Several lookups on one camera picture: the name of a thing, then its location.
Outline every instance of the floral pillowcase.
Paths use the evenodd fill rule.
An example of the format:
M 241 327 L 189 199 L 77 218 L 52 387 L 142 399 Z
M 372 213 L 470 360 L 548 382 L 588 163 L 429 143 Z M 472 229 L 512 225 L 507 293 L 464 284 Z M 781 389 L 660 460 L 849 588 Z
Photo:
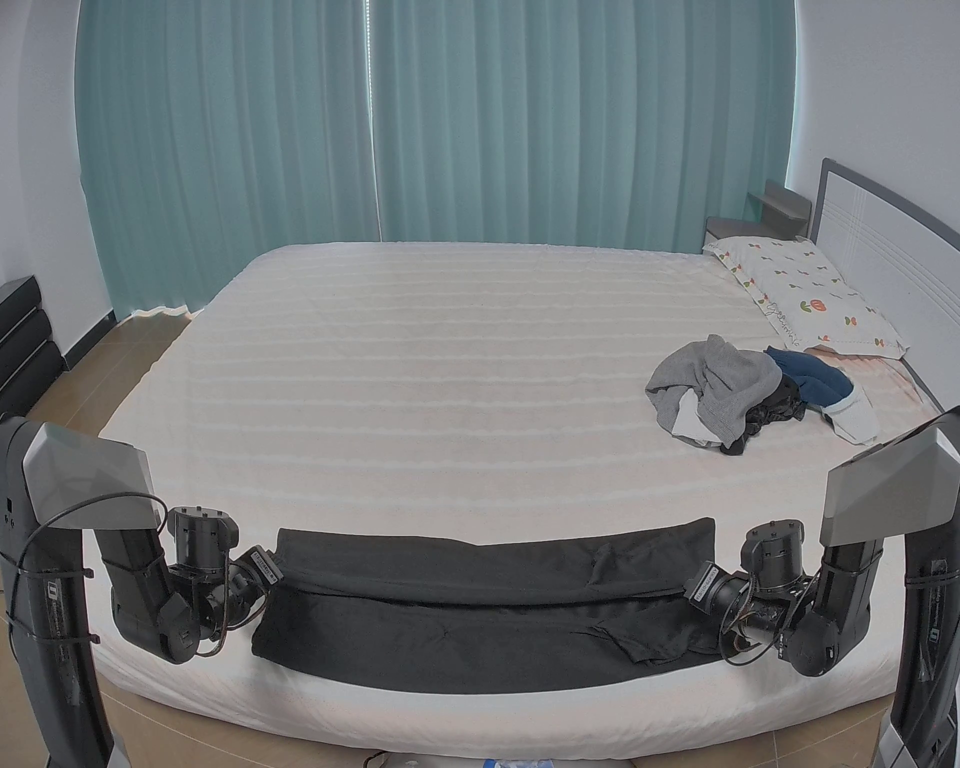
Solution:
M 704 250 L 747 289 L 787 348 L 900 359 L 907 344 L 809 240 L 726 237 Z

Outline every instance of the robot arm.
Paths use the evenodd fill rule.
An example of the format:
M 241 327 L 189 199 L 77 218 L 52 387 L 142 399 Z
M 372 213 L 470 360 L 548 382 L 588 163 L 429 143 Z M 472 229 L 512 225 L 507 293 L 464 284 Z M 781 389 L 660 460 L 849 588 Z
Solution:
M 84 578 L 93 574 L 84 568 L 83 529 L 95 532 L 121 636 L 174 664 L 197 655 L 202 639 L 219 650 L 226 630 L 282 574 L 259 546 L 232 561 L 236 523 L 201 508 L 170 511 L 177 561 L 168 566 L 146 457 L 130 445 L 8 418 L 0 420 L 0 456 L 6 619 L 48 765 L 129 765 L 94 674 L 90 644 L 99 638 L 87 626 Z
M 960 408 L 954 408 L 830 471 L 820 532 L 824 556 L 815 576 L 803 572 L 803 525 L 781 520 L 747 534 L 743 572 L 704 563 L 686 596 L 721 618 L 722 642 L 775 648 L 802 675 L 817 677 L 867 634 L 883 540 L 904 535 L 900 675 L 887 746 L 881 736 L 874 765 L 952 766 L 960 672 L 958 506 Z

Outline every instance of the headboard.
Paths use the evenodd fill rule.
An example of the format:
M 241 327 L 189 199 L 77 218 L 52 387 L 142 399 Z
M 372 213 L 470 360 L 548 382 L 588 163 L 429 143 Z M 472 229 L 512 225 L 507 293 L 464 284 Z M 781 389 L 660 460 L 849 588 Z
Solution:
M 903 361 L 937 404 L 960 404 L 960 233 L 825 159 L 810 239 L 907 341 Z

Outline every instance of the clothes pile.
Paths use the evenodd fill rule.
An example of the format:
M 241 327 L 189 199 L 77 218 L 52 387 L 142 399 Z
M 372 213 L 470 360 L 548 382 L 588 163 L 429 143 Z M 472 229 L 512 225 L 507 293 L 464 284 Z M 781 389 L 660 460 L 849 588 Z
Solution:
M 667 432 L 731 456 L 766 424 L 802 420 L 807 407 L 851 443 L 879 433 L 870 400 L 842 371 L 805 352 L 737 349 L 716 334 L 668 355 L 646 393 Z

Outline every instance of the teal curtain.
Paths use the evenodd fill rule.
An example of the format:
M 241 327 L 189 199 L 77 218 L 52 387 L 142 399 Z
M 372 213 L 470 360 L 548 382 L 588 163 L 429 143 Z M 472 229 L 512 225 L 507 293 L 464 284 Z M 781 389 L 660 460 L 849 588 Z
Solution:
M 384 240 L 698 252 L 783 181 L 794 0 L 371 0 Z
M 361 0 L 83 0 L 77 135 L 119 317 L 290 243 L 377 240 Z

